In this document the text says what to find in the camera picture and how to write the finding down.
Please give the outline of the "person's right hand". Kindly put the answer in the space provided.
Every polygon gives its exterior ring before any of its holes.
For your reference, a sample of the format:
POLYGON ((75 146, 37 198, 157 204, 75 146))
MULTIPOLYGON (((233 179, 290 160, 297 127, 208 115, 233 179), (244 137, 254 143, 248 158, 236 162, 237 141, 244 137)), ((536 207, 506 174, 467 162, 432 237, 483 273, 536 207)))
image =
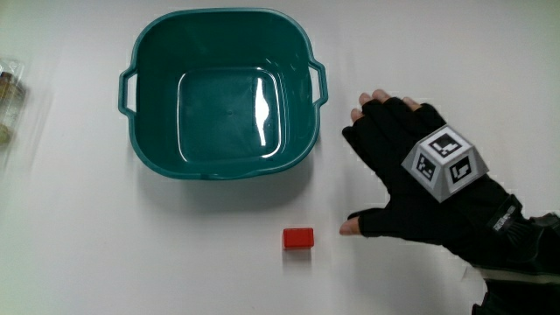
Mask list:
POLYGON ((342 134, 386 186, 389 202, 350 214, 340 233, 441 245, 471 265, 505 265, 513 247, 487 225, 509 196, 500 184, 484 175, 439 203, 402 166, 417 141, 445 125, 443 117, 430 104, 381 89, 361 94, 359 103, 342 134))

